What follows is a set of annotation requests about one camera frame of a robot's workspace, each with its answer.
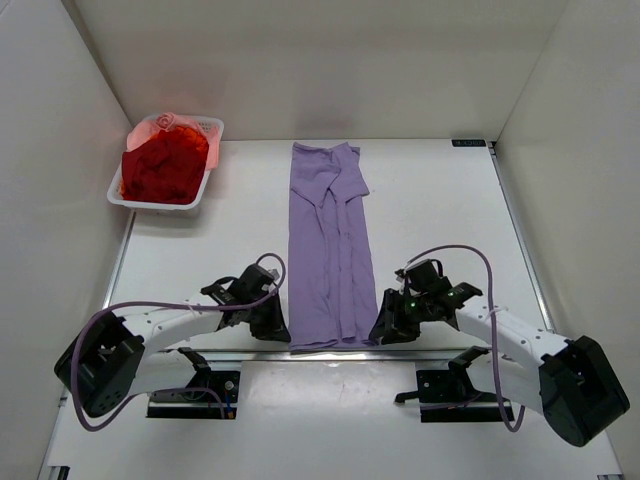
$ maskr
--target black mount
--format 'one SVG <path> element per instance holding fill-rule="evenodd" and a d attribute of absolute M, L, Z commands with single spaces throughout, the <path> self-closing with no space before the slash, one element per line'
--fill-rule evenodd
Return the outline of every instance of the black mount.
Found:
<path fill-rule="evenodd" d="M 542 359 L 538 371 L 544 416 L 571 445 L 586 445 L 629 410 L 611 364 L 591 338 L 567 340 L 567 348 Z"/>
<path fill-rule="evenodd" d="M 404 289 L 402 293 L 385 290 L 378 319 L 369 333 L 369 340 L 380 340 L 383 345 L 416 340 L 422 322 L 444 321 L 457 330 L 455 311 L 471 297 L 482 296 L 481 290 L 468 283 L 453 287 L 438 260 L 428 259 L 395 273 L 404 281 Z"/>
<path fill-rule="evenodd" d="M 211 370 L 207 361 L 190 348 L 179 348 L 193 364 L 195 375 L 187 388 L 205 387 L 218 394 L 225 402 L 224 415 L 217 400 L 207 392 L 166 393 L 154 392 L 147 406 L 148 418 L 201 418 L 234 420 L 238 416 L 240 370 Z"/>
<path fill-rule="evenodd" d="M 200 293 L 210 296 L 219 305 L 246 305 L 267 295 L 269 286 L 273 285 L 275 280 L 270 272 L 260 265 L 253 264 L 249 265 L 239 278 L 221 278 L 202 288 Z M 291 335 L 284 323 L 279 294 L 257 307 L 225 312 L 218 330 L 243 322 L 249 324 L 251 335 L 258 340 L 287 343 L 291 341 Z"/>
<path fill-rule="evenodd" d="M 501 422 L 496 396 L 475 390 L 466 372 L 471 362 L 488 352 L 486 348 L 471 347 L 450 360 L 448 370 L 417 370 L 418 390 L 399 393 L 395 403 L 418 399 L 422 423 Z M 505 408 L 507 417 L 513 420 L 511 402 L 506 399 Z"/>

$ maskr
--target plastic basket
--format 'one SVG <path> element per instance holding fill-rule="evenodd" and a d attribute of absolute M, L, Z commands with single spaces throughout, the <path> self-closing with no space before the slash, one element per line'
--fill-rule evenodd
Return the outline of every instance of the plastic basket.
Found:
<path fill-rule="evenodd" d="M 145 120 L 155 120 L 159 114 L 149 115 L 145 117 Z M 219 131 L 219 138 L 222 138 L 222 132 L 224 130 L 224 123 L 222 120 L 211 117 L 198 117 L 190 115 L 195 121 L 197 121 L 205 132 L 209 132 L 212 127 L 217 126 Z M 187 205 L 176 205 L 172 203 L 149 203 L 149 202 L 132 202 L 122 198 L 120 190 L 122 187 L 122 163 L 118 165 L 118 170 L 111 180 L 109 190 L 107 191 L 107 199 L 114 205 L 122 205 L 136 210 L 140 213 L 151 213 L 156 215 L 175 215 L 175 216 L 188 216 L 192 217 L 200 211 L 200 200 L 202 200 L 202 194 L 209 180 L 209 174 L 211 171 L 205 171 L 200 182 L 200 188 L 193 202 Z"/>

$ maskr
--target red cloth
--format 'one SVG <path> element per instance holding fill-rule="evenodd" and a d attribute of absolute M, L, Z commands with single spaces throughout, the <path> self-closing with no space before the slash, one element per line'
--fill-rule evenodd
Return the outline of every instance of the red cloth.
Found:
<path fill-rule="evenodd" d="M 204 175 L 207 152 L 206 138 L 191 128 L 160 131 L 140 147 L 122 154 L 122 197 L 179 205 L 193 202 Z"/>

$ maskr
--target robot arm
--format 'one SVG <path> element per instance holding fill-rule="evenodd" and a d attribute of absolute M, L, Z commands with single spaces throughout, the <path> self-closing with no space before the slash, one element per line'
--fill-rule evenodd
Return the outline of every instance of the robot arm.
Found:
<path fill-rule="evenodd" d="M 157 308 L 126 317 L 112 312 L 101 315 L 81 342 L 76 400 L 89 417 L 96 418 L 139 393 L 206 388 L 206 382 L 200 381 L 211 370 L 199 354 L 184 347 L 166 349 L 192 336 L 239 323 L 248 323 L 251 334 L 259 340 L 289 342 L 280 298 L 274 292 L 276 280 L 275 272 L 252 264 L 239 278 L 225 277 L 204 287 L 186 300 L 181 311 Z M 224 311 L 212 311 L 219 308 Z M 77 341 L 54 368 L 72 392 Z"/>
<path fill-rule="evenodd" d="M 412 341 L 420 335 L 420 323 L 444 321 L 495 344 L 504 354 L 495 365 L 496 357 L 488 355 L 488 349 L 473 347 L 449 362 L 455 389 L 463 400 L 479 392 L 498 394 L 495 379 L 499 369 L 499 390 L 505 397 L 544 415 L 562 438 L 578 446 L 629 409 L 629 400 L 594 340 L 572 341 L 534 328 L 505 308 L 490 312 L 479 298 L 479 289 L 467 283 L 453 287 L 437 260 L 396 273 L 402 288 L 385 291 L 369 335 L 372 341 Z M 139 393 L 181 387 L 202 390 L 207 387 L 202 379 L 211 373 L 204 358 L 189 348 L 167 348 L 239 323 L 248 323 L 251 334 L 260 340 L 289 342 L 275 281 L 274 273 L 253 264 L 239 278 L 225 277 L 203 288 L 186 301 L 187 310 L 182 305 L 178 313 L 163 308 L 126 317 L 106 313 L 85 327 L 79 336 L 83 338 L 80 347 L 76 339 L 58 360 L 55 373 L 73 392 L 73 354 L 79 352 L 74 401 L 93 418 Z M 225 311 L 212 311 L 216 308 Z"/>
<path fill-rule="evenodd" d="M 426 260 L 396 273 L 402 287 L 385 292 L 370 339 L 383 344 L 411 341 L 420 335 L 421 322 L 444 321 L 503 354 L 493 356 L 486 348 L 472 347 L 449 362 L 453 388 L 463 401 L 481 392 L 503 395 L 543 415 L 560 437 L 576 446 L 586 445 L 629 409 L 620 382 L 594 340 L 583 336 L 573 341 L 537 329 L 500 306 L 490 312 L 480 298 L 482 292 L 467 283 L 453 287 L 439 261 Z"/>

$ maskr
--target purple cloth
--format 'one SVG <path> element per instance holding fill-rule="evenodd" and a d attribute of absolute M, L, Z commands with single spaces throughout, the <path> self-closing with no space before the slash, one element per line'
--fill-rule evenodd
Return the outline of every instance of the purple cloth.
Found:
<path fill-rule="evenodd" d="M 295 143 L 289 190 L 292 350 L 358 348 L 378 316 L 360 149 Z"/>

